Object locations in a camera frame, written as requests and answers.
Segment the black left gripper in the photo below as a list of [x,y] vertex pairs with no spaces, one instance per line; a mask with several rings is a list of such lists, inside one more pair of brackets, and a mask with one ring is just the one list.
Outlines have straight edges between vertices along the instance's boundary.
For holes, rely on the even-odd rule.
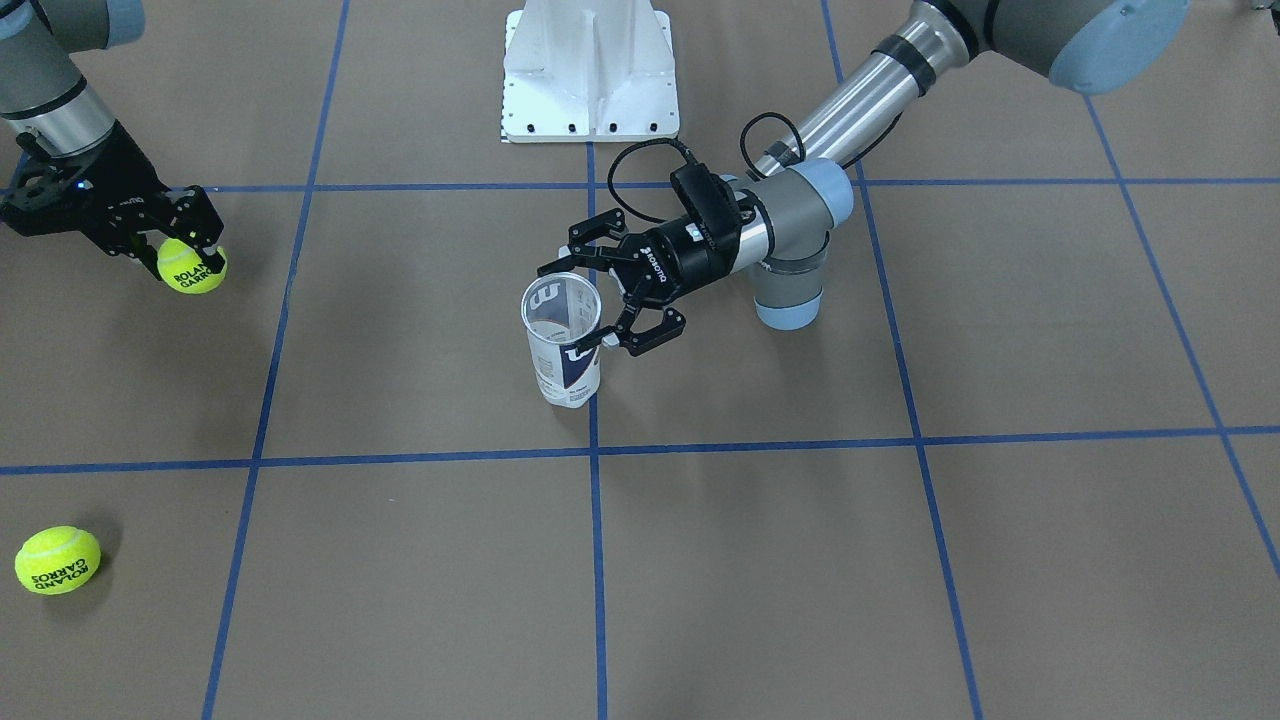
[[[637,357],[680,337],[686,316],[675,307],[658,306],[732,272],[744,220],[730,184],[704,164],[678,168],[671,183],[685,215],[643,233],[627,233],[621,210],[604,211],[571,225],[559,256],[536,269],[539,278],[575,268],[607,272],[639,300],[626,296],[612,323],[573,342],[576,352],[596,348],[612,338]],[[635,331],[635,322],[645,310],[654,310],[660,318],[654,327]]]

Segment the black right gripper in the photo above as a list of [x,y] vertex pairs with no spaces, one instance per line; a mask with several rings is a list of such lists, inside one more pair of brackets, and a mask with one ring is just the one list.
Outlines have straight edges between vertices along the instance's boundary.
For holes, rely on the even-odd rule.
[[18,234],[79,232],[109,256],[157,269],[147,234],[161,232],[193,249],[214,275],[224,273],[225,225],[206,190],[169,191],[119,120],[96,145],[64,158],[40,149],[33,131],[17,142],[28,159],[17,190],[3,200],[3,220]]

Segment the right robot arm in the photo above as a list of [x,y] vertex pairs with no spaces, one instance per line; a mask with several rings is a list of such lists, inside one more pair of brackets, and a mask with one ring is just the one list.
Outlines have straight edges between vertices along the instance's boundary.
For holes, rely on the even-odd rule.
[[27,156],[3,222],[24,237],[79,233],[178,292],[205,293],[227,273],[209,195],[165,184],[72,59],[134,42],[145,26],[140,1],[3,4],[3,119]]

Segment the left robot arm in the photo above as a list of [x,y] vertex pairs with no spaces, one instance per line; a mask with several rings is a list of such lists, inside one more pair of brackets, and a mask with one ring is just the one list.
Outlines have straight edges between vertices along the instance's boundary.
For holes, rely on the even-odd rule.
[[739,272],[754,286],[756,315],[796,331],[815,320],[829,234],[856,204],[849,168],[896,127],[947,70],[996,53],[1083,96],[1108,94],[1146,70],[1183,27],[1187,1],[914,1],[905,23],[788,137],[718,176],[678,140],[669,178],[684,215],[631,232],[631,206],[580,222],[559,256],[539,269],[611,275],[622,307],[557,338],[568,359],[616,345],[644,354],[686,324],[676,300]]

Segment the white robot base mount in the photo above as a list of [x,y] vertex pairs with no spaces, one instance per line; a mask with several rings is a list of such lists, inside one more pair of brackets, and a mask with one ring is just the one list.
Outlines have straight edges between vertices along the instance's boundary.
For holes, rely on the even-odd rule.
[[681,127],[672,22],[649,1],[527,1],[506,17],[507,143],[635,143]]

